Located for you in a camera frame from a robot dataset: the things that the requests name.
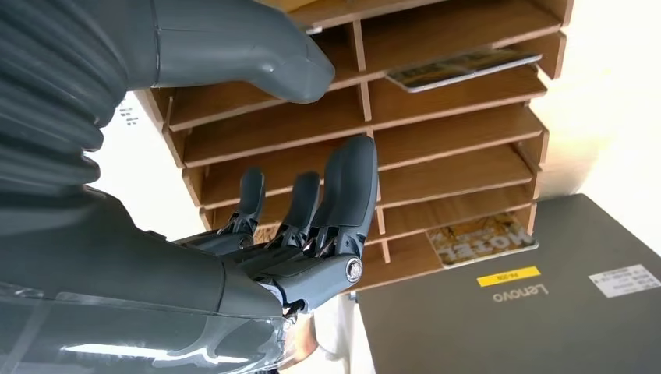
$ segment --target robotic hand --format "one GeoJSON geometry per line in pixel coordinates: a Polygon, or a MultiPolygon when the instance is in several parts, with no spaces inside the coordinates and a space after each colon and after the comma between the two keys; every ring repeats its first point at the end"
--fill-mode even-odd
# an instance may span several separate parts
{"type": "Polygon", "coordinates": [[[297,177],[277,237],[257,245],[258,170],[225,228],[174,243],[85,186],[99,171],[83,151],[127,90],[323,95],[333,67],[285,15],[250,0],[0,0],[0,33],[1,374],[272,368],[296,313],[359,280],[377,183],[365,136],[331,156],[318,209],[319,175],[297,177]]]}

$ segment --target white wall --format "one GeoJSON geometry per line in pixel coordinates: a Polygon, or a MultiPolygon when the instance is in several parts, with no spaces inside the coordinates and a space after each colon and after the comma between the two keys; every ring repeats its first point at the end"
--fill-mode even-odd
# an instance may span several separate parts
{"type": "Polygon", "coordinates": [[[88,154],[101,166],[101,179],[92,184],[94,188],[120,199],[143,230],[171,240],[205,231],[181,171],[133,93],[127,94],[102,131],[103,148],[88,154]],[[122,108],[128,108],[131,115],[122,117],[122,108]],[[127,118],[137,120],[129,125],[127,118]]]}

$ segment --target yellow sticker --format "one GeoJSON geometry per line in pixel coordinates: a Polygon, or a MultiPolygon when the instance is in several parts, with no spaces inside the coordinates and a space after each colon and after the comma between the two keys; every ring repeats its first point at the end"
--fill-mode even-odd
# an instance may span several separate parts
{"type": "Polygon", "coordinates": [[[538,277],[542,275],[537,266],[524,267],[522,269],[510,270],[504,273],[487,275],[477,278],[480,287],[489,287],[495,284],[518,281],[520,279],[538,277]]]}

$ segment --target wooden shelf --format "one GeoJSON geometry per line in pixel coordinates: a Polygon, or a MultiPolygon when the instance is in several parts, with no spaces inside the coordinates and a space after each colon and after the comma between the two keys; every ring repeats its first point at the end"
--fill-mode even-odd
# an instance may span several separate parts
{"type": "Polygon", "coordinates": [[[443,269],[425,234],[388,242],[391,262],[385,263],[381,246],[368,245],[363,251],[364,271],[356,286],[346,292],[382,286],[413,277],[421,277],[443,269]]]}
{"type": "Polygon", "coordinates": [[[557,19],[526,0],[448,0],[362,23],[368,72],[502,48],[559,29],[557,19]]]}
{"type": "Polygon", "coordinates": [[[531,171],[509,146],[496,146],[381,172],[380,206],[391,208],[531,180],[531,171]]]}
{"type": "MultiPolygon", "coordinates": [[[[368,1],[368,4],[361,0],[357,6],[369,8],[379,2],[383,0],[368,1]]],[[[420,6],[427,2],[414,3],[413,6],[420,6]]],[[[408,3],[399,4],[406,7],[408,3]]],[[[349,36],[342,34],[344,30],[325,30],[316,37],[336,68],[330,90],[379,79],[387,70],[414,62],[475,48],[504,47],[560,29],[560,21],[525,0],[450,0],[363,23],[365,72],[358,71],[349,36]]],[[[281,103],[283,101],[248,83],[180,88],[170,127],[173,131],[180,131],[281,103]]]]}
{"type": "MultiPolygon", "coordinates": [[[[542,128],[530,109],[512,104],[377,131],[374,139],[379,170],[385,171],[530,139],[540,135],[542,128]]],[[[328,157],[344,141],[333,139],[213,164],[204,181],[200,203],[207,209],[235,205],[239,201],[239,187],[228,181],[238,181],[252,166],[264,173],[268,196],[289,192],[297,174],[316,171],[323,175],[328,157]]]]}
{"type": "MultiPolygon", "coordinates": [[[[315,42],[335,66],[335,81],[330,90],[338,90],[359,82],[360,74],[344,30],[332,30],[320,34],[315,37],[315,42]]],[[[284,102],[245,82],[183,87],[176,91],[170,129],[172,131],[190,129],[284,102]]]]}
{"type": "Polygon", "coordinates": [[[384,210],[385,235],[370,232],[368,244],[425,232],[496,213],[520,210],[531,204],[529,185],[474,192],[384,210]]]}
{"type": "Polygon", "coordinates": [[[512,104],[377,131],[374,140],[385,171],[534,138],[542,130],[529,108],[512,104]]]}
{"type": "Polygon", "coordinates": [[[315,27],[333,27],[358,19],[381,16],[442,0],[316,0],[289,13],[294,21],[315,27]]]}
{"type": "Polygon", "coordinates": [[[193,168],[528,101],[546,88],[535,70],[522,66],[422,93],[406,93],[382,79],[369,92],[371,122],[364,122],[353,89],[338,90],[314,104],[283,104],[197,127],[187,139],[184,162],[193,168]]]}

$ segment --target lenovo logo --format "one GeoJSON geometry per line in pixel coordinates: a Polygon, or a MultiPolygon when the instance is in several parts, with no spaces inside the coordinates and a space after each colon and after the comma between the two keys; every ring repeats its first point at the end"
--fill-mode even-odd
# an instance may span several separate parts
{"type": "Polygon", "coordinates": [[[505,291],[493,296],[495,302],[509,302],[516,298],[527,298],[529,296],[541,295],[541,293],[546,295],[549,294],[549,291],[546,289],[546,286],[543,284],[537,284],[536,286],[528,286],[526,288],[516,288],[511,291],[505,291]]]}

